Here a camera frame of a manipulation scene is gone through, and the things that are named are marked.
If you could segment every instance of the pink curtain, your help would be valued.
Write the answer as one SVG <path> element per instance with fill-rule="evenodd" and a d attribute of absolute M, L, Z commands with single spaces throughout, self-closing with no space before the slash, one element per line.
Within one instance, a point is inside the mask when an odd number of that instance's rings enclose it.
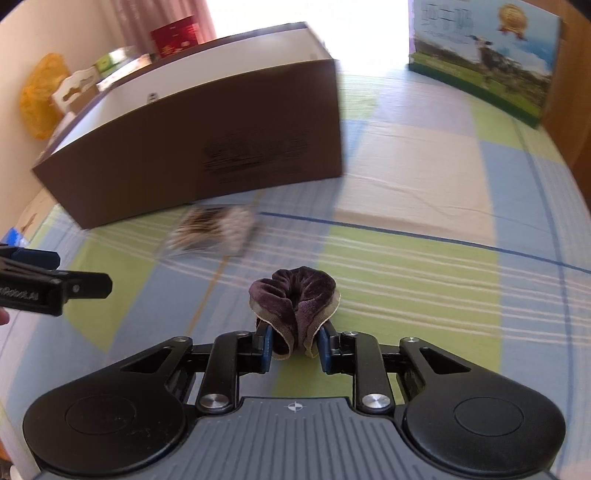
<path fill-rule="evenodd" d="M 156 52 L 152 30 L 191 15 L 198 24 L 199 43 L 217 38 L 207 0 L 111 0 L 111 6 L 127 46 L 136 46 L 140 53 Z"/>

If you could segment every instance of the product box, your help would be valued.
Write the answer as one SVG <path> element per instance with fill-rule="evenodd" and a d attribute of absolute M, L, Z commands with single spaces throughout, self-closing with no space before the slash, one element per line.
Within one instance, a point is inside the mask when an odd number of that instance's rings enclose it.
<path fill-rule="evenodd" d="M 408 68 L 535 127 L 560 43 L 560 18 L 522 0 L 416 0 Z"/>
<path fill-rule="evenodd" d="M 183 18 L 150 32 L 162 58 L 198 44 L 193 17 Z"/>
<path fill-rule="evenodd" d="M 83 228 L 340 176 L 335 61 L 303 23 L 190 48 L 95 96 L 33 172 Z"/>
<path fill-rule="evenodd" d="M 101 78 L 107 78 L 111 73 L 139 57 L 137 48 L 121 47 L 113 50 L 95 62 L 95 68 L 99 71 Z"/>

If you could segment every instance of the brown cardboard box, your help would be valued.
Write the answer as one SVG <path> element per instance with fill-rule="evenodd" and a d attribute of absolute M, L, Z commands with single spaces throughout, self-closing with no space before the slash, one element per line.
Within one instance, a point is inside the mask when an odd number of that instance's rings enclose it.
<path fill-rule="evenodd" d="M 33 171 L 83 228 L 339 176 L 335 61 L 306 24 L 193 47 L 95 97 Z"/>

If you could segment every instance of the bed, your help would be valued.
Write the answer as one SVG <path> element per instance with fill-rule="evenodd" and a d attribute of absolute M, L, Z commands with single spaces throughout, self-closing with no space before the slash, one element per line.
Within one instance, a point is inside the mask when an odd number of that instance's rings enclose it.
<path fill-rule="evenodd" d="M 336 279 L 337 330 L 418 336 L 550 397 L 567 422 L 553 471 L 589 478 L 591 219 L 554 144 L 406 70 L 343 76 L 340 91 L 344 177 L 204 202 L 260 212 L 242 257 L 158 260 L 186 207 L 92 231 L 53 209 L 32 246 L 57 251 L 62 268 L 109 273 L 115 288 L 58 318 L 12 312 L 0 328 L 0 438 L 25 480 L 38 470 L 21 423 L 39 395 L 175 335 L 252 329 L 250 283 L 301 265 Z M 242 395 L 350 389 L 298 356 L 241 382 Z"/>

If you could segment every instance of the blue stripe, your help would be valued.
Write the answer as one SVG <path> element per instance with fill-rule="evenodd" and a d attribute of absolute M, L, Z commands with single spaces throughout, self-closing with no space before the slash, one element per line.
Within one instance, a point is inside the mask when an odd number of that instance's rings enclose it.
<path fill-rule="evenodd" d="M 524 258 L 531 258 L 532 260 L 538 260 L 540 262 L 545 262 L 545 263 L 549 263 L 552 265 L 558 265 L 559 267 L 569 268 L 571 270 L 576 270 L 576 271 L 591 275 L 591 270 L 588 270 L 588 269 L 582 268 L 582 267 L 577 267 L 575 265 L 569 265 L 569 264 L 566 264 L 562 261 L 552 260 L 551 258 L 538 257 L 537 255 L 530 255 L 530 254 L 526 254 L 523 252 L 517 252 L 515 250 L 508 250 L 506 248 L 492 247 L 490 245 L 482 245 L 482 244 L 476 244 L 473 242 L 466 242 L 464 240 L 456 240 L 453 238 L 445 238 L 442 236 L 423 235 L 421 233 L 403 232 L 400 230 L 390 230 L 388 228 L 380 228 L 380 227 L 376 227 L 376 226 L 358 225 L 357 223 L 337 222 L 336 220 L 326 220 L 326 219 L 322 219 L 322 218 L 312 218 L 312 217 L 304 217 L 304 216 L 298 216 L 298 215 L 288 215 L 286 213 L 259 212 L 259 214 L 270 216 L 270 217 L 279 217 L 279 218 L 289 218 L 292 220 L 301 220 L 303 222 L 314 222 L 314 223 L 324 223 L 327 225 L 334 225 L 334 226 L 345 226 L 345 227 L 349 227 L 349 228 L 356 228 L 359 230 L 369 230 L 371 232 L 388 233 L 390 235 L 401 235 L 401 236 L 410 236 L 413 238 L 423 238 L 426 240 L 435 240 L 437 242 L 444 242 L 447 244 L 466 245 L 467 247 L 482 248 L 484 250 L 491 250 L 493 252 L 499 252 L 499 253 L 509 254 L 509 255 L 517 255 L 518 257 L 524 257 Z"/>
<path fill-rule="evenodd" d="M 527 161 L 530 164 L 531 174 L 534 176 L 534 180 L 538 185 L 540 190 L 540 197 L 542 200 L 542 204 L 544 205 L 544 210 L 546 211 L 546 215 L 548 217 L 548 225 L 550 226 L 550 233 L 552 234 L 552 242 L 554 243 L 554 249 L 556 251 L 556 261 L 558 262 L 558 283 L 560 284 L 560 294 L 562 296 L 562 302 L 564 306 L 564 332 L 566 334 L 566 348 L 567 348 L 567 359 L 568 359 L 568 392 L 566 398 L 566 412 L 564 413 L 565 420 L 566 420 L 566 431 L 569 431 L 569 427 L 571 425 L 572 416 L 573 416 L 573 397 L 574 397 L 574 385 L 573 385 L 573 378 L 574 378 L 574 355 L 573 355 L 573 326 L 571 324 L 570 318 L 570 308 L 569 308 L 569 297 L 566 291 L 566 282 L 564 280 L 564 270 L 562 264 L 562 251 L 560 249 L 560 241 L 558 240 L 558 232 L 556 230 L 556 223 L 554 222 L 554 216 L 552 215 L 552 210 L 550 209 L 550 204 L 548 203 L 548 199 L 546 198 L 546 193 L 544 191 L 544 186 L 542 185 L 542 179 L 540 178 L 540 174 L 538 173 L 538 169 L 535 166 L 534 157 L 531 156 L 530 151 L 527 148 L 527 144 L 525 143 L 525 139 L 521 134 L 521 130 L 519 129 L 519 125 L 512 119 L 513 126 L 515 127 L 515 132 L 519 137 L 519 141 L 521 142 L 521 146 L 527 156 Z M 569 443 L 569 437 L 567 435 L 564 445 L 562 446 L 562 450 L 560 451 L 560 456 L 556 462 L 556 474 L 558 477 L 561 475 L 561 470 L 564 464 L 564 457 L 566 455 L 567 445 Z"/>

